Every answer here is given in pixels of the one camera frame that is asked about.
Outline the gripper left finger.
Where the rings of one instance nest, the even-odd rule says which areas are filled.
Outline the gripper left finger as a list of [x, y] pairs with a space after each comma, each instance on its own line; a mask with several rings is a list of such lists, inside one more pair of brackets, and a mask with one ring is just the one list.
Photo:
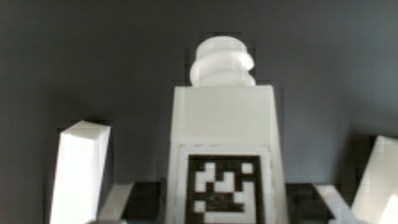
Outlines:
[[163, 224], [163, 182], [115, 184], [94, 224]]

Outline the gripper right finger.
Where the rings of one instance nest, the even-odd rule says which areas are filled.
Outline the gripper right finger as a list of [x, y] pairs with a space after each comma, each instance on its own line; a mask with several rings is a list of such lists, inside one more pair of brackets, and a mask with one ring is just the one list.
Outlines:
[[291, 224], [360, 224], [330, 184], [287, 183], [285, 195]]

